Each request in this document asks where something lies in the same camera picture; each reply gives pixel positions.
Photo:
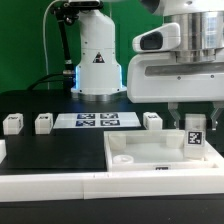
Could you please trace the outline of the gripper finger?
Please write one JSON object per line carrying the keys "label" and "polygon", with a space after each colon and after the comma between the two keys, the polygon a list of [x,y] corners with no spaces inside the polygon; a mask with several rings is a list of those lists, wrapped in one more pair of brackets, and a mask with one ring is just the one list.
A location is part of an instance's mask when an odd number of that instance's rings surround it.
{"label": "gripper finger", "polygon": [[178,112],[178,103],[177,102],[169,102],[168,103],[168,111],[170,112],[171,116],[174,119],[175,128],[179,128],[180,122],[180,114]]}
{"label": "gripper finger", "polygon": [[213,111],[210,116],[213,130],[217,128],[218,118],[223,111],[224,111],[224,101],[215,101],[213,103]]}

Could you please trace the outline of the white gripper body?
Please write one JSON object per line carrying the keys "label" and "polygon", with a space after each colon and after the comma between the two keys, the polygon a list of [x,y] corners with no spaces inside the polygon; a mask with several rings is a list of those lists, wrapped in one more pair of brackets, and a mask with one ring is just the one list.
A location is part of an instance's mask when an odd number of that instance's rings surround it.
{"label": "white gripper body", "polygon": [[127,74],[133,103],[224,101],[224,51],[216,60],[181,64],[174,52],[138,54]]}

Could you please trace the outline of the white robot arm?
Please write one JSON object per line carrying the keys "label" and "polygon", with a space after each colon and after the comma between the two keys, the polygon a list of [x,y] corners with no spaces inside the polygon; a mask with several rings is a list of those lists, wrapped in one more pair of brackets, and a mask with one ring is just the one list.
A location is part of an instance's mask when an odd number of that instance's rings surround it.
{"label": "white robot arm", "polygon": [[100,0],[69,0],[80,10],[81,62],[73,91],[88,100],[125,91],[133,103],[224,102],[224,0],[139,0],[163,24],[136,36],[136,55],[121,81],[111,19]]}

